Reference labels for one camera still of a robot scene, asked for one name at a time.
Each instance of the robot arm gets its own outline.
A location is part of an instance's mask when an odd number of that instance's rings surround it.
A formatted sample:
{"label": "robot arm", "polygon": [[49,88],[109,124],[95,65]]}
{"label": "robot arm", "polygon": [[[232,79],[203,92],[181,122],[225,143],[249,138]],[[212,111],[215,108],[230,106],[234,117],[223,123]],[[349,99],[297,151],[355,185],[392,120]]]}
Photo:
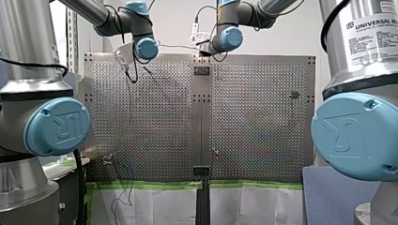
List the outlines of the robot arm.
{"label": "robot arm", "polygon": [[159,48],[153,35],[152,21],[145,2],[128,2],[117,12],[111,12],[95,0],[60,0],[60,2],[92,23],[100,36],[111,37],[121,33],[131,33],[138,57],[151,60],[158,55]]}
{"label": "robot arm", "polygon": [[296,1],[260,0],[253,5],[240,0],[220,0],[217,35],[210,41],[207,52],[213,55],[237,49],[243,41],[243,34],[238,28],[240,25],[270,28],[278,14]]}
{"label": "robot arm", "polygon": [[[93,0],[61,2],[91,22],[101,36],[132,33],[138,57],[157,56],[144,2],[128,2],[117,12]],[[59,61],[48,0],[0,1],[0,50],[2,57],[16,61],[2,65],[8,82],[0,90],[0,156],[7,152],[1,149],[42,157],[76,149],[90,119],[83,104],[72,98],[73,89],[63,81],[62,72],[54,68]]]}

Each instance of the white wall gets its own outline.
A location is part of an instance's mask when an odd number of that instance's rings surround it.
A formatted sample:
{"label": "white wall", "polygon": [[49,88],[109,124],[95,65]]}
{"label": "white wall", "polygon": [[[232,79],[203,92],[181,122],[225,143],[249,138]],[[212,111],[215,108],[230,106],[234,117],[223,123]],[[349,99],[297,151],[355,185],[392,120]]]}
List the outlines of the white wall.
{"label": "white wall", "polygon": [[[125,1],[105,0],[105,4],[122,6]],[[216,5],[216,0],[156,0],[150,14],[157,40],[168,45],[190,46],[191,26],[197,10],[205,5]],[[200,15],[201,30],[210,32],[215,23],[215,10],[205,9]],[[255,32],[251,27],[241,27],[244,33],[242,46],[232,53],[271,55],[316,56],[316,106],[321,102],[321,92],[329,82],[329,66],[323,54],[319,36],[322,20],[318,0],[306,0],[294,13],[282,16],[268,30]],[[83,73],[83,53],[109,52],[121,45],[121,37],[102,41],[83,19],[79,20],[80,71]],[[161,53],[193,53],[192,50],[161,47]]]}

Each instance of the universal robots logo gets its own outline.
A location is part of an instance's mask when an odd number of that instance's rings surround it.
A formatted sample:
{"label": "universal robots logo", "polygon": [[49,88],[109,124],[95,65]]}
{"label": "universal robots logo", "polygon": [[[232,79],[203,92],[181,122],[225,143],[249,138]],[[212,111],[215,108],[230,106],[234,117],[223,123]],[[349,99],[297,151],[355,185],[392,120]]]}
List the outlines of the universal robots logo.
{"label": "universal robots logo", "polygon": [[349,29],[351,29],[351,28],[354,28],[354,22],[349,22],[348,24],[347,24],[347,30],[349,30]]}

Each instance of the robot end effector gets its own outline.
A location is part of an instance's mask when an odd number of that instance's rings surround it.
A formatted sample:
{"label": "robot end effector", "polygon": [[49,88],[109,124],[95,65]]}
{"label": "robot end effector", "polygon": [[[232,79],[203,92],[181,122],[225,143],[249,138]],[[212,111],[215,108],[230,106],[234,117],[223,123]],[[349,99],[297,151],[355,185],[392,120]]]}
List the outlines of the robot end effector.
{"label": "robot end effector", "polygon": [[218,8],[217,35],[210,40],[204,54],[230,52],[243,41],[239,25],[258,29],[270,28],[279,13],[297,0],[260,0],[256,5],[240,0],[220,0]]}

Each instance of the green tape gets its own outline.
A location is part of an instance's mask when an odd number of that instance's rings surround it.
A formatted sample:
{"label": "green tape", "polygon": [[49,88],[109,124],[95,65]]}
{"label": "green tape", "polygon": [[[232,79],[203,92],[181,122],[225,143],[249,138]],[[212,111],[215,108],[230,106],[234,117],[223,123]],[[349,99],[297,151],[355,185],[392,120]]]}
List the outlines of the green tape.
{"label": "green tape", "polygon": [[85,195],[85,200],[87,202],[87,224],[91,225],[91,215],[92,215],[92,208],[93,208],[93,195],[94,189],[88,188],[87,193]]}
{"label": "green tape", "polygon": [[87,222],[89,225],[91,224],[91,216],[92,216],[92,207],[93,207],[93,196],[96,191],[99,190],[112,190],[112,189],[125,189],[127,184],[129,187],[133,189],[141,189],[141,190],[196,190],[202,188],[202,182],[170,182],[170,183],[161,183],[161,182],[147,182],[147,181],[126,181],[119,180],[113,182],[93,182],[86,183],[87,186],[87,194],[85,196],[87,202]]}
{"label": "green tape", "polygon": [[[102,189],[124,189],[126,185],[131,186],[131,181],[114,181],[114,182],[96,182],[87,183],[87,188],[94,190]],[[183,190],[183,189],[199,189],[202,182],[174,182],[174,183],[160,183],[160,182],[147,182],[147,181],[134,181],[132,182],[133,189],[146,189],[146,190]]]}
{"label": "green tape", "polygon": [[302,190],[302,184],[291,184],[291,183],[279,183],[279,182],[266,182],[266,181],[211,181],[211,188],[271,188],[271,189],[290,189],[290,190]]}

